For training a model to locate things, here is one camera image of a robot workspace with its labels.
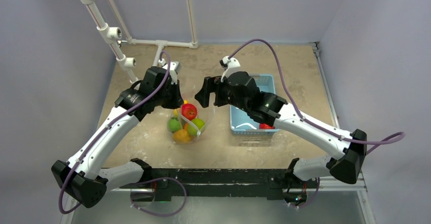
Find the red apple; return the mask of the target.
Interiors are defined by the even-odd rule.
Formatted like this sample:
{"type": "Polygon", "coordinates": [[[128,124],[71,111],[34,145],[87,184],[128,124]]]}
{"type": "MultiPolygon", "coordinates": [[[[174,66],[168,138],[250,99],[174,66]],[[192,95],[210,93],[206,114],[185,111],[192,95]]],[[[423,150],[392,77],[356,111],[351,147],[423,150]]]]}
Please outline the red apple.
{"type": "Polygon", "coordinates": [[[181,115],[187,120],[192,121],[197,117],[198,110],[193,104],[190,104],[190,103],[183,104],[181,106],[181,115]]]}

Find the clear zip top bag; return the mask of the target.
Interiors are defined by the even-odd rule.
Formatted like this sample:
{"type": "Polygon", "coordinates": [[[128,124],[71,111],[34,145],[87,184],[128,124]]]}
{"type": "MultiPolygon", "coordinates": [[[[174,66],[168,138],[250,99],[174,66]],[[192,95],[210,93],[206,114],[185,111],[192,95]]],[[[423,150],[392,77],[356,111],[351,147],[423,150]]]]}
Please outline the clear zip top bag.
{"type": "Polygon", "coordinates": [[[197,92],[195,87],[182,92],[183,104],[170,113],[166,128],[174,144],[192,144],[209,138],[215,108],[202,107],[195,99],[197,92]]]}

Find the green pear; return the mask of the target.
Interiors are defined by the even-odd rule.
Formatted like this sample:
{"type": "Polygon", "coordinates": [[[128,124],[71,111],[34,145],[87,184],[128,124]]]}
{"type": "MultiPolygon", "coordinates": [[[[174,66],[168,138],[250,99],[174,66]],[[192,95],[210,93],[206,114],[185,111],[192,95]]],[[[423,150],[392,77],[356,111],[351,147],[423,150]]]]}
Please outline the green pear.
{"type": "Polygon", "coordinates": [[[191,124],[186,124],[186,130],[190,136],[198,136],[198,131],[202,131],[205,126],[205,122],[202,119],[194,118],[191,120],[191,124]]]}

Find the orange mango fruit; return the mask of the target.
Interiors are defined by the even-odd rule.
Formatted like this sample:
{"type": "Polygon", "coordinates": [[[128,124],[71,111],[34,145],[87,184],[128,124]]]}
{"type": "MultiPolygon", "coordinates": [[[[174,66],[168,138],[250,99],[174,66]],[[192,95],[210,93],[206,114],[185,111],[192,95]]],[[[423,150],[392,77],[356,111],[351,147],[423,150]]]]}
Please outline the orange mango fruit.
{"type": "Polygon", "coordinates": [[[188,131],[185,129],[180,129],[176,131],[172,138],[176,144],[187,144],[192,140],[192,137],[189,135],[188,131]]]}

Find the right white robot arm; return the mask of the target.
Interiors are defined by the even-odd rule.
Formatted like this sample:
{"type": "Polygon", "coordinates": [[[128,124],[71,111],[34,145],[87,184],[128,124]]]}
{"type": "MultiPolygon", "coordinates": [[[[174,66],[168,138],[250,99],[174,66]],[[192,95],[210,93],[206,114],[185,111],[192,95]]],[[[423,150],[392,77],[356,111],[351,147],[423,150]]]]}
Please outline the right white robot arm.
{"type": "Polygon", "coordinates": [[[326,152],[325,156],[316,159],[293,160],[285,173],[290,186],[297,187],[304,181],[322,176],[332,176],[347,184],[357,182],[366,152],[363,143],[367,134],[364,131],[349,132],[313,117],[300,117],[286,99],[261,91],[247,72],[236,72],[228,79],[205,77],[195,99],[206,108],[211,93],[215,94],[214,106],[234,106],[253,121],[293,133],[326,152]]]}

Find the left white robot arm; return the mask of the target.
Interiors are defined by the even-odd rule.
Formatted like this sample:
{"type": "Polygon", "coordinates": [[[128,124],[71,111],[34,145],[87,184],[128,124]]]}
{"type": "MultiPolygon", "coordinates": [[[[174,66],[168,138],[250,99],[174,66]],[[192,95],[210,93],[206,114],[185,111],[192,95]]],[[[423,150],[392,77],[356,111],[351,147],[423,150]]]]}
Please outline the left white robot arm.
{"type": "Polygon", "coordinates": [[[151,166],[143,160],[134,158],[113,168],[103,165],[128,132],[156,107],[181,107],[179,71],[178,62],[150,67],[142,80],[120,93],[110,114],[86,144],[67,161],[57,160],[51,167],[61,194],[67,193],[79,205],[91,208],[112,189],[128,184],[139,188],[150,185],[151,166]]]}

